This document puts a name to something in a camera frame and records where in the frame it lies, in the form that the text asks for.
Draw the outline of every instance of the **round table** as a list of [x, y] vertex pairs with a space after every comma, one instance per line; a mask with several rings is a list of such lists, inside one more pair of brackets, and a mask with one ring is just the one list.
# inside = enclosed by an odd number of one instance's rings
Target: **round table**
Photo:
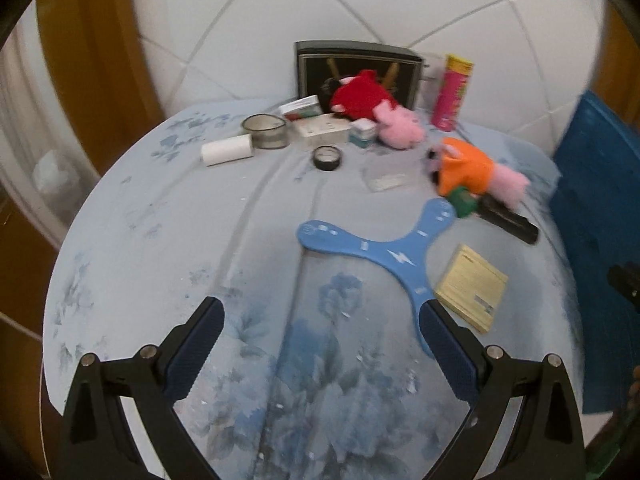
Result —
[[[62, 413], [85, 352], [130, 357], [216, 296], [225, 328], [175, 410], [222, 478], [421, 478], [468, 405], [421, 349], [409, 299], [391, 274], [365, 260], [305, 251], [296, 229], [316, 218], [372, 240], [403, 236], [436, 197], [428, 177], [414, 171], [404, 186], [381, 192], [366, 177], [394, 164], [419, 168], [440, 134], [430, 129], [425, 145], [410, 152], [343, 145], [333, 172], [316, 170], [296, 144], [219, 166], [201, 163], [201, 144], [237, 134], [245, 117], [274, 104], [188, 108], [149, 132], [98, 183], [49, 286], [50, 399]], [[580, 406], [574, 284], [545, 205], [558, 172], [526, 142], [471, 124], [458, 133], [530, 177], [521, 214], [542, 232], [528, 246], [479, 218], [456, 220], [427, 253], [428, 279], [437, 283], [461, 243], [506, 273], [494, 325], [480, 341], [517, 358], [561, 355]], [[483, 470], [497, 464], [517, 408], [510, 404]], [[126, 402], [125, 409], [145, 463], [162, 475], [135, 408]]]

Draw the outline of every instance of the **metal screw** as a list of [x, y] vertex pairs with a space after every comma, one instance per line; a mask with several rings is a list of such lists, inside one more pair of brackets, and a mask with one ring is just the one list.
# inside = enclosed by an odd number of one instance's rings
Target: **metal screw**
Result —
[[504, 350], [499, 346], [492, 345], [486, 349], [486, 354], [493, 359], [500, 359], [504, 355]]
[[558, 368], [562, 364], [562, 359], [556, 354], [549, 354], [549, 357], [547, 357], [546, 360], [555, 368]]
[[140, 349], [140, 357], [143, 359], [151, 359], [158, 353], [158, 347], [155, 345], [146, 345]]
[[91, 366], [92, 364], [94, 364], [95, 362], [95, 354], [84, 354], [81, 358], [80, 358], [80, 364], [82, 366]]

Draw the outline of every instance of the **yellow box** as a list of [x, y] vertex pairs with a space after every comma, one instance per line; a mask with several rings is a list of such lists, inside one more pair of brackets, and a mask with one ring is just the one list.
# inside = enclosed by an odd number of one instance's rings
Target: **yellow box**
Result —
[[508, 279], [480, 254], [460, 245], [435, 293], [440, 303], [485, 333], [494, 322]]

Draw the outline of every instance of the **pink cylinder container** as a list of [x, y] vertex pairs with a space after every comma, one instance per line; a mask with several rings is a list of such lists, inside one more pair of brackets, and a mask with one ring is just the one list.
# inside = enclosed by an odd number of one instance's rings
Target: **pink cylinder container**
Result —
[[466, 59], [449, 54], [447, 66], [436, 101], [431, 124], [443, 132], [456, 128], [458, 113], [465, 98], [466, 85], [473, 71], [474, 64]]

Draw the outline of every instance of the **small round tin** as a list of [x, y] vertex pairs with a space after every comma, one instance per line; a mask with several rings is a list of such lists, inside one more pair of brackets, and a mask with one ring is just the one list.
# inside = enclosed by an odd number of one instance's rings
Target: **small round tin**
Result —
[[242, 121], [242, 128], [251, 134], [256, 148], [277, 150], [289, 145], [287, 121], [275, 115], [252, 115]]

